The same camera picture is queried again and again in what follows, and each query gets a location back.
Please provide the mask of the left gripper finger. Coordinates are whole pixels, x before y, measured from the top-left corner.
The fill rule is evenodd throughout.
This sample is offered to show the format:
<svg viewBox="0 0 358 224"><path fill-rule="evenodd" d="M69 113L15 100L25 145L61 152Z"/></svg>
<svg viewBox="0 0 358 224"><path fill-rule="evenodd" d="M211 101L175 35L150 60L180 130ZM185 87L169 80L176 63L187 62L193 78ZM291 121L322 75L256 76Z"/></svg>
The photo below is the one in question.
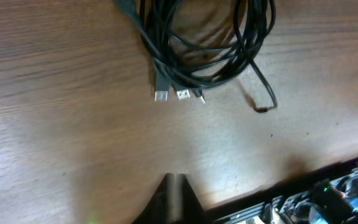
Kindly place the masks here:
<svg viewBox="0 0 358 224"><path fill-rule="evenodd" d="M185 174L164 175L147 205L132 224L210 222Z"/></svg>

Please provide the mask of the black USB cable thick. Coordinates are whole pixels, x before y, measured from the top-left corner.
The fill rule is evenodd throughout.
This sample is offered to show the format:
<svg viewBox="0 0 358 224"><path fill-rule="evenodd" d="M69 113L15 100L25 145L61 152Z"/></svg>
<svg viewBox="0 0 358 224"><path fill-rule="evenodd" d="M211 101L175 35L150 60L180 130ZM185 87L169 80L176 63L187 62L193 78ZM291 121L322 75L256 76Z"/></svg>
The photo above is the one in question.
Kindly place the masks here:
<svg viewBox="0 0 358 224"><path fill-rule="evenodd" d="M145 48L149 52L150 58L152 59L152 65L155 72L154 81L154 100L155 102L166 102L168 100L168 92L170 88L170 82L163 76L161 66L158 64L160 60L160 52L156 45L152 42L147 33L144 22L140 18L136 11L136 4L134 0L113 0L116 7L132 20L135 26L138 28L142 35L142 41Z"/></svg>

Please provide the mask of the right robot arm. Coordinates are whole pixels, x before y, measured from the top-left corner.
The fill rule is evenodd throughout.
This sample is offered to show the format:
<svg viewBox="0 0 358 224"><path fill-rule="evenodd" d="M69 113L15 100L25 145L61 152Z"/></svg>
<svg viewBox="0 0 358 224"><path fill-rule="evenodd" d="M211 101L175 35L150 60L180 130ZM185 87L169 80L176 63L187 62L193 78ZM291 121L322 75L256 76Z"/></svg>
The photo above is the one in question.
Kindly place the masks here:
<svg viewBox="0 0 358 224"><path fill-rule="evenodd" d="M206 213L213 223L358 223L358 157Z"/></svg>

